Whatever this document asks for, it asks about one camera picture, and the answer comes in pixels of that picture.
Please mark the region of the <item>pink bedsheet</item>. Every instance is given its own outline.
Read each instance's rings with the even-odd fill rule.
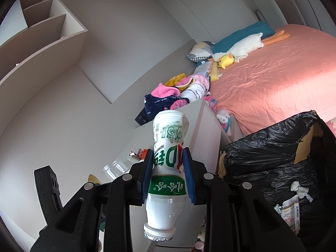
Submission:
[[[211,83],[217,108],[233,113],[245,134],[304,111],[336,117],[336,38],[294,24],[281,29],[291,37],[221,69]]]

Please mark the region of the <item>white bookshelf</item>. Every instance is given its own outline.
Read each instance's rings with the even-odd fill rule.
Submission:
[[[76,65],[87,33],[60,0],[20,4],[27,28],[0,46],[0,135],[38,91]]]

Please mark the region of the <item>yellow object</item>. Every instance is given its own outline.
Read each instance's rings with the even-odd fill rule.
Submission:
[[[168,82],[165,83],[165,86],[168,86],[168,87],[175,86],[184,77],[186,77],[186,74],[180,74],[177,76],[173,76]]]
[[[220,152],[220,157],[219,157],[219,161],[218,161],[218,176],[220,178],[223,178],[226,175],[226,170],[224,167],[224,158],[226,155],[226,152]]]
[[[87,179],[88,182],[95,183],[95,184],[101,184],[101,181],[97,177],[95,177],[93,174],[89,175],[89,178]]]
[[[235,62],[235,58],[232,56],[232,54],[224,55],[219,59],[218,66],[225,69],[225,67],[230,66],[234,62]]]
[[[213,62],[211,66],[211,72],[209,74],[211,82],[219,80],[218,62]]]

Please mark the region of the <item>white door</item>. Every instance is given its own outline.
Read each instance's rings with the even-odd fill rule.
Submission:
[[[266,23],[273,29],[280,28],[287,23],[280,7],[275,0],[253,0],[258,6],[261,14],[266,20]]]
[[[218,42],[257,21],[242,0],[180,0]]]
[[[289,24],[306,25],[294,0],[275,0]]]

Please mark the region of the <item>bicycle illustration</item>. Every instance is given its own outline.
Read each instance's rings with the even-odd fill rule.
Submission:
[[[179,121],[176,121],[163,127],[161,134],[161,138],[170,138],[170,143],[173,143],[174,141],[178,143],[179,139],[183,136],[183,127]]]

